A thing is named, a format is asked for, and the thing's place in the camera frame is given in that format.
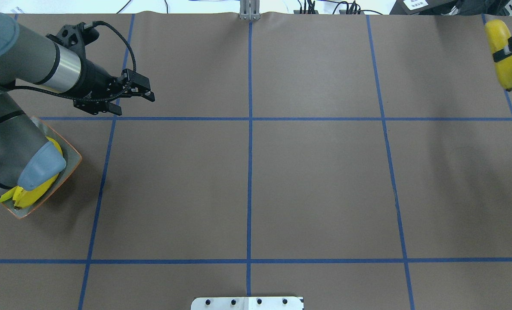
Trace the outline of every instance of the white metal plate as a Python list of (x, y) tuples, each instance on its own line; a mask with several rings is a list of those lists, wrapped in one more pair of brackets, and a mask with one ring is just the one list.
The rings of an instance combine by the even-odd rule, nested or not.
[(304, 310), (304, 298), (197, 298), (193, 300), (191, 310)]

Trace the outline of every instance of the silver metal ring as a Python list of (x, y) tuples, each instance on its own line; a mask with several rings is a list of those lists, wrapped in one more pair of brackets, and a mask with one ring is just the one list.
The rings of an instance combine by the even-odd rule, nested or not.
[(61, 52), (59, 60), (59, 66), (55, 71), (55, 74), (49, 79), (49, 81), (43, 83), (41, 86), (49, 88), (56, 93), (64, 93), (70, 90), (78, 79), (82, 72), (82, 63), (78, 55), (73, 51), (58, 45)]

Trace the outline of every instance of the banana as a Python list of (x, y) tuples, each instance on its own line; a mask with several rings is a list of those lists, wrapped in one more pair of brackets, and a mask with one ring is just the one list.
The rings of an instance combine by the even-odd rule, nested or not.
[(14, 188), (10, 189), (9, 192), (2, 194), (0, 197), (0, 202), (6, 202), (7, 200), (13, 198), (13, 194), (15, 193), (17, 187), (18, 186), (15, 186)]
[[(502, 20), (493, 19), (486, 23), (486, 35), (490, 51), (495, 53), (508, 45), (510, 30)], [(500, 85), (510, 92), (512, 90), (512, 56), (496, 62), (495, 71)]]
[[(57, 150), (59, 150), (62, 155), (61, 146), (57, 143), (57, 141), (49, 137), (47, 137), (47, 139), (55, 145)], [(58, 176), (59, 174), (54, 175), (49, 180), (45, 181), (43, 184), (31, 191), (24, 190), (24, 188), (17, 186), (13, 193), (14, 208), (22, 209), (33, 205), (34, 202), (36, 202), (41, 196), (43, 196), (43, 194), (45, 194), (45, 192), (47, 192), (47, 190), (49, 190), (49, 188), (51, 188), (51, 185), (53, 185)]]

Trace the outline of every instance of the white label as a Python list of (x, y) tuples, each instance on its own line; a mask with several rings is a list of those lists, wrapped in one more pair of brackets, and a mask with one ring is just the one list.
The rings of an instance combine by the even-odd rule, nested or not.
[(405, 3), (409, 10), (416, 10), (428, 5), (426, 0), (403, 0), (403, 3)]

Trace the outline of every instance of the black cable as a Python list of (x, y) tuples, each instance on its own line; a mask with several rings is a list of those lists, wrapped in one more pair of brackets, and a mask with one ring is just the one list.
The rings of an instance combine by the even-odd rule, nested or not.
[(122, 6), (122, 8), (118, 12), (116, 12), (116, 14), (118, 14), (119, 12), (122, 12), (122, 10), (124, 8), (126, 8), (126, 6), (128, 6), (128, 4), (130, 4), (130, 2), (131, 2), (131, 0), (128, 0), (128, 2), (124, 6)]
[(332, 0), (319, 0), (319, 1), (332, 2), (332, 3), (340, 3), (340, 2), (338, 2), (338, 1), (332, 1)]
[(356, 14), (356, 11), (361, 11), (361, 6), (354, 1), (350, 6), (350, 14)]
[(353, 12), (353, 14), (357, 14), (358, 12), (375, 12), (376, 14), (384, 15), (381, 12), (377, 12), (375, 10), (357, 10), (357, 11)]
[(315, 9), (313, 8), (313, 3), (311, 2), (311, 0), (306, 0), (307, 1), (307, 13), (308, 14), (315, 14)]
[(348, 7), (350, 6), (349, 3), (347, 3), (346, 1), (341, 1), (341, 2), (335, 2), (335, 1), (327, 1), (327, 2), (334, 2), (334, 3), (337, 3), (336, 7), (334, 8), (333, 12), (332, 12), (332, 15), (334, 15), (334, 13), (336, 12), (336, 9), (338, 8), (338, 6), (340, 6), (340, 4), (346, 4), (346, 10), (348, 9)]
[(124, 42), (124, 44), (126, 44), (128, 51), (130, 51), (131, 63), (133, 64), (133, 74), (132, 74), (132, 76), (130, 76), (130, 80), (124, 85), (124, 88), (122, 91), (120, 91), (118, 94), (112, 95), (108, 98), (85, 99), (85, 98), (67, 96), (67, 95), (51, 92), (51, 90), (44, 90), (43, 88), (37, 88), (37, 87), (32, 87), (32, 86), (15, 86), (12, 88), (12, 90), (33, 90), (35, 92), (40, 92), (40, 93), (44, 93), (44, 94), (48, 94), (48, 95), (52, 95), (52, 96), (56, 96), (56, 97), (60, 97), (60, 98), (65, 98), (65, 99), (70, 99), (70, 100), (78, 100), (78, 101), (83, 101), (83, 102), (112, 101), (112, 100), (115, 100), (116, 98), (119, 98), (120, 95), (122, 95), (126, 91), (128, 91), (130, 89), (131, 85), (133, 84), (133, 80), (134, 80), (133, 77), (135, 76), (135, 73), (137, 72), (137, 63), (135, 62), (135, 56), (133, 55), (133, 49), (131, 49), (131, 46), (128, 43), (128, 41), (126, 40), (126, 38), (120, 32), (118, 32), (118, 30), (116, 30), (116, 28), (114, 28), (109, 23), (99, 20), (99, 21), (93, 22), (92, 24), (93, 24), (93, 27), (96, 27), (99, 25), (108, 27), (110, 30), (112, 30), (114, 33), (116, 33), (116, 35), (118, 35), (118, 37), (120, 37), (122, 42)]

